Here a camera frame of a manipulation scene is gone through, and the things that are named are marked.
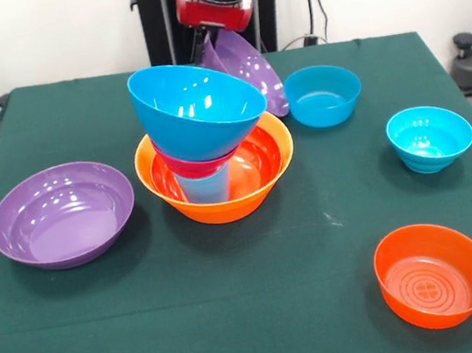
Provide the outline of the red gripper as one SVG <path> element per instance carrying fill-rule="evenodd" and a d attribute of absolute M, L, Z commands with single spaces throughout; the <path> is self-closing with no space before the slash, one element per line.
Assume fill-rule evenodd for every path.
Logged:
<path fill-rule="evenodd" d="M 218 4 L 208 0 L 176 0 L 177 20 L 181 25 L 194 29 L 192 55 L 194 62 L 201 62 L 207 29 L 223 28 L 228 31 L 244 31 L 251 21 L 253 0 L 238 0 L 232 4 Z"/>

